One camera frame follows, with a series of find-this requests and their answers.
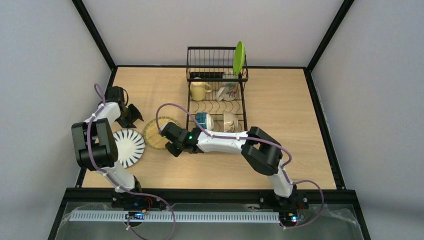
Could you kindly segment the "woven bamboo plate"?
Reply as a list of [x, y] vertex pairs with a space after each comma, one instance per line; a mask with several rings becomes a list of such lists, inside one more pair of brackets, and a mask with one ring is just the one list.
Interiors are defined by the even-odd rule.
[[[181, 126], [176, 119], [170, 116], [158, 117], [158, 123], [160, 127], [169, 122], [175, 123], [179, 127]], [[148, 147], [154, 150], [161, 150], [161, 151], [166, 150], [165, 145], [168, 142], [168, 140], [160, 135], [155, 119], [151, 120], [149, 123], [146, 124], [146, 126], [144, 127], [142, 131], [142, 136], [145, 140], [145, 144]]]

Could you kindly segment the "black rimmed white bowl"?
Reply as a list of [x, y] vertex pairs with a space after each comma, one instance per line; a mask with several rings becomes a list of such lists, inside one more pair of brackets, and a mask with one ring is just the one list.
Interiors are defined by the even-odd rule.
[[198, 112], [195, 115], [195, 119], [202, 128], [209, 131], [212, 131], [214, 129], [214, 120], [209, 113]]

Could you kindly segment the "plain white bowl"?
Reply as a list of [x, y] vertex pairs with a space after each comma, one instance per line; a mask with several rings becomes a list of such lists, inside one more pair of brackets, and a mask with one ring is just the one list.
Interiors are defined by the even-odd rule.
[[223, 116], [223, 131], [225, 133], [236, 133], [239, 131], [239, 120], [236, 114], [230, 111], [224, 111]]

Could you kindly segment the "yellow ceramic mug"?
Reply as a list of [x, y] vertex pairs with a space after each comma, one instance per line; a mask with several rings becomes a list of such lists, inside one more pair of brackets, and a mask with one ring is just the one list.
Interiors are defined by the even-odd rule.
[[195, 77], [194, 81], [189, 84], [191, 99], [194, 101], [202, 101], [206, 98], [206, 94], [213, 90], [212, 86], [202, 81], [200, 77]]

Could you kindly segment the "black wire dish rack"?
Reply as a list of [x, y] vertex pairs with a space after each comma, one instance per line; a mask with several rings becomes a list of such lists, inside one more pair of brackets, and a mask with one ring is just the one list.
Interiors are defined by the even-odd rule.
[[[223, 132], [223, 112], [228, 111], [237, 115], [238, 132], [247, 130], [247, 114], [245, 104], [245, 86], [249, 79], [247, 63], [239, 75], [233, 73], [233, 57], [235, 46], [189, 46], [186, 53], [186, 80], [188, 86], [188, 110], [192, 115], [206, 112], [214, 120], [213, 131]], [[212, 91], [201, 101], [192, 100], [190, 83], [194, 78], [201, 78], [212, 86]], [[216, 93], [223, 83], [237, 82], [238, 97], [232, 101], [217, 101]]]

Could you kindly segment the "green plastic plate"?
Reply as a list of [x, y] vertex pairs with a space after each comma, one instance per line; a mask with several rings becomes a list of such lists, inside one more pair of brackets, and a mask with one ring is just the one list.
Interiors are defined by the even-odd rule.
[[233, 54], [232, 69], [234, 75], [238, 76], [242, 72], [243, 66], [245, 64], [245, 58], [246, 50], [244, 43], [242, 41], [239, 41], [235, 47]]

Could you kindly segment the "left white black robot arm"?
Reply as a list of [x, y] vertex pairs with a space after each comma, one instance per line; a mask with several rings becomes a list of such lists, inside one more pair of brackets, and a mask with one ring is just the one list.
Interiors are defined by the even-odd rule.
[[122, 87], [103, 90], [96, 83], [94, 90], [101, 99], [96, 111], [85, 121], [71, 126], [77, 164], [102, 175], [117, 193], [141, 193], [140, 182], [119, 162], [111, 126], [118, 122], [122, 128], [132, 129], [135, 121], [143, 119], [142, 114], [134, 104], [127, 103], [128, 93]]

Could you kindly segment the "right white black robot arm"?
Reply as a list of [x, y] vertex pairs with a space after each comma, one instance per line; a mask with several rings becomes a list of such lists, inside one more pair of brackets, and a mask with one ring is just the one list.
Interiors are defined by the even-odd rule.
[[160, 135], [168, 140], [165, 148], [173, 156], [220, 152], [242, 155], [257, 173], [267, 176], [278, 197], [289, 198], [294, 185], [283, 170], [280, 143], [259, 127], [243, 132], [216, 132], [195, 127], [191, 131], [168, 122], [160, 127]]

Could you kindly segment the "blue striped white plate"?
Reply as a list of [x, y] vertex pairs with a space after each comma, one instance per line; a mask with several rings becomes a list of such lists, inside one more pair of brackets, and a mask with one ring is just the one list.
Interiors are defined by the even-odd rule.
[[146, 142], [141, 133], [123, 128], [112, 133], [118, 149], [118, 160], [124, 168], [135, 165], [143, 156]]

